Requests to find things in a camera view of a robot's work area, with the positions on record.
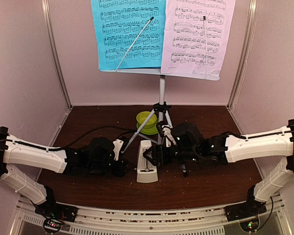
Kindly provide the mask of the purple sheet music page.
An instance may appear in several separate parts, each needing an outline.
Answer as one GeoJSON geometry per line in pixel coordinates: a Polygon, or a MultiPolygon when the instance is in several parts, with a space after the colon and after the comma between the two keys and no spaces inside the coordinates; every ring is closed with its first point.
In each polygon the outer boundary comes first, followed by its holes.
{"type": "Polygon", "coordinates": [[[161,73],[217,81],[234,0],[168,0],[161,73]]]}

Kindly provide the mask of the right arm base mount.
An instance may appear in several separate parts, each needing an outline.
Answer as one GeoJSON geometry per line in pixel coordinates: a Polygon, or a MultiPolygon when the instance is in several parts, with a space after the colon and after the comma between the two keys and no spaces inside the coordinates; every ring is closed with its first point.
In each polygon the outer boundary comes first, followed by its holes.
{"type": "Polygon", "coordinates": [[[240,203],[226,206],[224,208],[227,221],[239,221],[240,228],[247,233],[256,232],[260,228],[259,215],[265,213],[265,205],[248,206],[247,203],[240,203]]]}

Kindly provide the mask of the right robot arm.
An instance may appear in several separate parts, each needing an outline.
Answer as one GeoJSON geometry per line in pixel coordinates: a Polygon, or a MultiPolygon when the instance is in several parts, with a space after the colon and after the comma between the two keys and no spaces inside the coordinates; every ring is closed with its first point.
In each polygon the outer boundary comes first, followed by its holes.
{"type": "Polygon", "coordinates": [[[207,139],[193,123],[183,122],[170,127],[161,121],[156,127],[165,143],[152,145],[150,141],[142,141],[138,157],[152,166],[178,160],[184,176],[188,175],[187,160],[200,165],[226,165],[254,158],[282,158],[269,176],[248,190],[245,202],[227,207],[229,213],[237,209],[246,216],[252,216],[294,178],[294,119],[290,119],[287,126],[268,132],[251,135],[224,132],[207,139]]]}

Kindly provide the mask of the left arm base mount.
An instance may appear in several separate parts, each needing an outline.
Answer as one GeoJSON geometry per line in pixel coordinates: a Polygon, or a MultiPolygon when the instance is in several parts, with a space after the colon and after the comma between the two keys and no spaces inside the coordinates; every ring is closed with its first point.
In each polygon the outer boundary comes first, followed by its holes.
{"type": "Polygon", "coordinates": [[[36,205],[35,212],[40,214],[45,220],[43,222],[43,229],[49,233],[54,234],[59,232],[66,222],[75,222],[78,208],[63,204],[56,204],[55,208],[47,209],[42,204],[36,205]]]}

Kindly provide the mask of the white music stand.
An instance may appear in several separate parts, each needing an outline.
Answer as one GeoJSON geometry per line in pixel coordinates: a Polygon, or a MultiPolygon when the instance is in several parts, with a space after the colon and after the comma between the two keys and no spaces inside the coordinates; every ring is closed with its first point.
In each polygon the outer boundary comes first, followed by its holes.
{"type": "MultiPolygon", "coordinates": [[[[139,37],[141,36],[141,34],[144,32],[144,30],[148,27],[148,25],[152,22],[152,21],[155,21],[154,20],[154,17],[152,16],[147,22],[146,24],[143,26],[142,30],[140,31],[140,33],[137,35],[136,39],[132,42],[131,46],[127,49],[126,53],[124,54],[123,58],[121,59],[120,63],[118,64],[117,68],[115,70],[111,70],[113,72],[118,72],[121,64],[123,63],[124,59],[126,58],[127,54],[130,52],[130,50],[134,47],[134,44],[137,42],[137,40],[139,39],[139,37]]],[[[126,70],[125,72],[129,72],[130,70],[133,70],[133,73],[135,73],[135,70],[138,70],[140,71],[140,73],[143,73],[143,70],[146,70],[145,72],[149,72],[150,74],[152,74],[151,72],[156,72],[158,71],[158,75],[160,76],[159,77],[159,102],[154,104],[153,105],[153,108],[150,112],[150,114],[147,116],[147,118],[144,120],[144,122],[141,124],[141,126],[135,131],[134,130],[134,134],[133,136],[129,139],[129,142],[125,148],[124,151],[122,151],[122,154],[126,151],[126,149],[128,149],[128,147],[132,144],[132,142],[134,141],[134,139],[137,137],[137,136],[141,136],[143,137],[145,140],[150,140],[151,142],[155,142],[157,145],[161,145],[161,140],[162,138],[160,137],[160,135],[158,134],[158,139],[157,141],[154,141],[150,138],[148,138],[147,136],[141,134],[141,129],[145,126],[145,124],[147,123],[147,121],[149,121],[152,116],[158,112],[158,120],[159,121],[163,121],[164,120],[164,117],[166,118],[167,122],[169,125],[171,125],[172,127],[172,121],[171,121],[171,118],[170,118],[170,115],[169,115],[169,108],[170,106],[166,104],[165,102],[165,84],[166,84],[166,81],[165,81],[165,74],[162,74],[160,72],[160,69],[128,69],[126,70]]],[[[183,75],[184,77],[187,77],[187,78],[193,78],[193,79],[201,79],[201,80],[207,80],[207,81],[218,81],[220,79],[220,76],[217,75],[217,74],[197,74],[197,73],[192,73],[192,74],[189,74],[189,75],[183,75]]],[[[185,164],[182,164],[182,172],[183,172],[183,175],[184,177],[187,177],[188,176],[188,173],[187,173],[187,170],[185,168],[185,164]]]]}

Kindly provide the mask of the grey metronome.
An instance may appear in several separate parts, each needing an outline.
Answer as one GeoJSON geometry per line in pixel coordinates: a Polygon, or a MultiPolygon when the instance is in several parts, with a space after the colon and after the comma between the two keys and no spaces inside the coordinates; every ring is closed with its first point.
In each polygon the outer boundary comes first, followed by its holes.
{"type": "Polygon", "coordinates": [[[138,151],[137,179],[138,183],[148,184],[158,181],[157,167],[153,166],[143,154],[152,147],[150,140],[142,140],[138,151]]]}

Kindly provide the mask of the blue sheet music page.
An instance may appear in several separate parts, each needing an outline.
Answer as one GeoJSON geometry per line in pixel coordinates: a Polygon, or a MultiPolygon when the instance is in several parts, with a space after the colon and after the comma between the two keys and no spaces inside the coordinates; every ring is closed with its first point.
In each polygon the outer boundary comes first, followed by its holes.
{"type": "Polygon", "coordinates": [[[100,71],[160,68],[164,0],[91,1],[100,71]]]}

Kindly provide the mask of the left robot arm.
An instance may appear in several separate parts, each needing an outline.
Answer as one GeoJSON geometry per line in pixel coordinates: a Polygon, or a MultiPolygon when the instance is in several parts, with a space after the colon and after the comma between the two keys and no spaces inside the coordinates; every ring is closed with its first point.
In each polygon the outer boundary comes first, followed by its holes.
{"type": "Polygon", "coordinates": [[[103,175],[110,171],[114,176],[122,177],[130,166],[130,162],[122,158],[127,142],[126,137],[114,141],[99,137],[80,148],[73,148],[70,144],[50,147],[19,139],[9,134],[6,127],[0,127],[0,180],[31,200],[49,217],[57,217],[61,208],[53,190],[28,178],[15,165],[71,176],[103,175]]]}

